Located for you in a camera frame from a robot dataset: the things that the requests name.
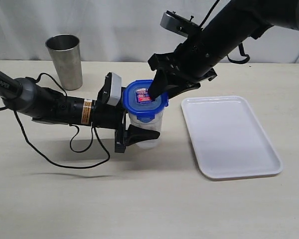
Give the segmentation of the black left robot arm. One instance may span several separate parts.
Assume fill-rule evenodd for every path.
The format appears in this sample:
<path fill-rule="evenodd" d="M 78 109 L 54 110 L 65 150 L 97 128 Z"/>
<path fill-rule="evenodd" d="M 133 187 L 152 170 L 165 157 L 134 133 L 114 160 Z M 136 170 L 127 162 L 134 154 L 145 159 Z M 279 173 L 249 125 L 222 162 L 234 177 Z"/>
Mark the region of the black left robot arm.
<path fill-rule="evenodd" d="M 110 72 L 95 100 L 71 97 L 65 93 L 38 85 L 31 77 L 13 79 L 0 71 L 0 97 L 4 105 L 33 121 L 47 124 L 89 126 L 115 131 L 115 152 L 126 147 L 158 139 L 159 131 L 126 125 L 127 110 L 123 107 L 122 79 Z"/>

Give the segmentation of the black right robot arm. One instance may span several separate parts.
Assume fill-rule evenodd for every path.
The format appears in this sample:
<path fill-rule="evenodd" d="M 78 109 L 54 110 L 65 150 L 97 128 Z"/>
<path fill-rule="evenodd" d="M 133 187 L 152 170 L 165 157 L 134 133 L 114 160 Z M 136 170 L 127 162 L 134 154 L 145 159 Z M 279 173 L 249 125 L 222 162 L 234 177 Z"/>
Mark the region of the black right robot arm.
<path fill-rule="evenodd" d="M 231 0 L 205 27 L 166 11 L 160 24 L 186 37 L 173 52 L 148 60 L 156 72 L 150 97 L 167 93 L 171 99 L 212 81 L 214 66 L 246 38 L 258 39 L 273 26 L 299 31 L 299 0 Z"/>

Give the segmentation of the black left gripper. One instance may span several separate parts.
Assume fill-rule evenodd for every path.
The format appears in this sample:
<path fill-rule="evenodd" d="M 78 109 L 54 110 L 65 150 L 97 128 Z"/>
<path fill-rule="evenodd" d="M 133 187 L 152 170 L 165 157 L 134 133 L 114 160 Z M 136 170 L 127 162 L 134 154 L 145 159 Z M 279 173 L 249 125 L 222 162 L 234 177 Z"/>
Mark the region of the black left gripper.
<path fill-rule="evenodd" d="M 124 143 L 126 110 L 122 105 L 122 96 L 114 107 L 107 104 L 110 96 L 109 73 L 105 76 L 104 84 L 97 94 L 92 113 L 92 131 L 97 128 L 113 129 L 115 131 L 114 148 L 116 153 L 124 153 L 126 146 L 137 144 L 139 147 L 155 147 L 158 145 L 160 132 L 129 125 Z"/>

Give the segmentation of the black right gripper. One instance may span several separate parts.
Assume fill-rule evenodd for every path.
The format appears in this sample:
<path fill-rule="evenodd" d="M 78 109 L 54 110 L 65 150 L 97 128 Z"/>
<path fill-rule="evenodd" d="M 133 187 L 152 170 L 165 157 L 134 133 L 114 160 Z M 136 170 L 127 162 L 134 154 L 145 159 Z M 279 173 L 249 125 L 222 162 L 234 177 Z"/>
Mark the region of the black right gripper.
<path fill-rule="evenodd" d="M 173 52 L 153 54 L 148 60 L 151 70 L 156 71 L 155 77 L 149 87 L 149 96 L 157 98 L 165 92 L 172 99 L 185 92 L 201 87 L 200 82 L 211 81 L 217 73 L 213 69 L 212 53 L 206 50 L 201 42 L 200 29 L 188 36 Z"/>

